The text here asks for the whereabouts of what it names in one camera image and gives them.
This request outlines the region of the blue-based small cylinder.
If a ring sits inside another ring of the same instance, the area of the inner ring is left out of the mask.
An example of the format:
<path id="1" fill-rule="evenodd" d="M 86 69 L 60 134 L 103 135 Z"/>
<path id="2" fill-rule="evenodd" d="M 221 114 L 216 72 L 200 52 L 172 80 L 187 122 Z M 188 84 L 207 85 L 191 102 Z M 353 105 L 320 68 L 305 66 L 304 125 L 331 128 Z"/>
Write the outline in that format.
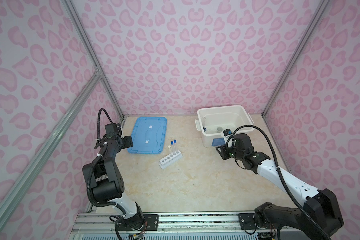
<path id="1" fill-rule="evenodd" d="M 202 125 L 203 125 L 203 131 L 204 133 L 208 133 L 208 130 L 209 130 L 209 127 L 208 127 L 208 121 L 207 121 L 207 118 L 204 117 L 202 118 Z"/>

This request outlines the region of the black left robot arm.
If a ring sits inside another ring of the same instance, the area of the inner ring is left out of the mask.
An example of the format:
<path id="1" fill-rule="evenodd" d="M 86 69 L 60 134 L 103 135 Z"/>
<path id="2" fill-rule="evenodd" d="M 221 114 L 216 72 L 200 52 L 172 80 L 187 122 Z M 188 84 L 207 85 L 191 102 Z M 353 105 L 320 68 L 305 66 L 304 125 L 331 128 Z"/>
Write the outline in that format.
<path id="1" fill-rule="evenodd" d="M 132 137 L 123 136 L 120 124 L 105 125 L 106 134 L 96 140 L 99 150 L 90 164 L 83 166 L 86 192 L 90 203 L 97 208 L 111 206 L 120 212 L 118 224 L 132 230 L 145 227 L 145 219 L 140 206 L 125 193 L 125 183 L 116 164 L 117 154 L 133 146 Z"/>

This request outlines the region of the blue-capped test tube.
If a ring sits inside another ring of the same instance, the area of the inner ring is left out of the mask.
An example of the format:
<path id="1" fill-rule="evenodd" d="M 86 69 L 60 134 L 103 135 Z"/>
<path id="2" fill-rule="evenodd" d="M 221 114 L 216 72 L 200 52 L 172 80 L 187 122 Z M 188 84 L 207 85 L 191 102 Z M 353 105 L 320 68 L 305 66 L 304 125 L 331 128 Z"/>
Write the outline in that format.
<path id="1" fill-rule="evenodd" d="M 171 150 L 170 156 L 173 156 L 173 154 L 174 154 L 174 142 L 173 141 L 171 141 L 170 150 Z"/>
<path id="2" fill-rule="evenodd" d="M 177 140 L 173 140 L 173 147 L 174 147 L 174 153 L 175 154 L 178 154 L 179 153 L 179 151 L 178 151 L 178 148 L 177 148 Z"/>

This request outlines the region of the white plastic storage bin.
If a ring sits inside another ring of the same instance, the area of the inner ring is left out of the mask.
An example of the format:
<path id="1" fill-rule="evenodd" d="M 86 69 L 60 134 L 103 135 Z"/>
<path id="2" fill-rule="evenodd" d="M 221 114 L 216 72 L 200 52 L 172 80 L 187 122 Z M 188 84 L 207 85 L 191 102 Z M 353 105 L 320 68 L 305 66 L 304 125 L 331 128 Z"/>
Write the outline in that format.
<path id="1" fill-rule="evenodd" d="M 252 117 L 240 105 L 203 108 L 197 111 L 198 117 L 195 119 L 197 130 L 201 133 L 204 147 L 217 147 L 225 144 L 221 133 L 217 132 L 217 127 L 223 130 L 231 129 L 235 131 L 243 125 L 253 125 Z M 204 133 L 202 118 L 206 117 L 208 121 L 208 133 Z"/>

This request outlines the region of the blue plastic bin lid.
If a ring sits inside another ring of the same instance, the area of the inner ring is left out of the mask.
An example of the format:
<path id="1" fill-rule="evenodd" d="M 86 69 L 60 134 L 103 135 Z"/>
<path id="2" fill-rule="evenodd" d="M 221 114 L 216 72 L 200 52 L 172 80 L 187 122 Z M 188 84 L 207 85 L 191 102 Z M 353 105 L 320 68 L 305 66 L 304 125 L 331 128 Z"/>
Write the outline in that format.
<path id="1" fill-rule="evenodd" d="M 131 133 L 133 146 L 128 148 L 130 154 L 158 155 L 163 151 L 167 118 L 139 117 Z"/>

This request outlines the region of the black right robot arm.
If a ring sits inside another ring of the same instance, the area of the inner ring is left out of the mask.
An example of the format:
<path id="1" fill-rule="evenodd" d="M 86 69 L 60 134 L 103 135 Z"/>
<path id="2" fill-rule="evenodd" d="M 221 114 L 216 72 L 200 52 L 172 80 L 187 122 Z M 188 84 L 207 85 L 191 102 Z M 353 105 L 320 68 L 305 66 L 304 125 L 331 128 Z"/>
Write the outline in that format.
<path id="1" fill-rule="evenodd" d="M 222 132 L 225 144 L 216 147 L 223 160 L 234 159 L 244 170 L 259 175 L 280 188 L 294 203 L 294 207 L 281 207 L 266 202 L 254 210 L 254 226 L 265 229 L 277 226 L 302 231 L 311 240 L 328 240 L 344 226 L 344 220 L 336 195 L 319 190 L 300 180 L 268 155 L 255 151 L 247 134 Z"/>

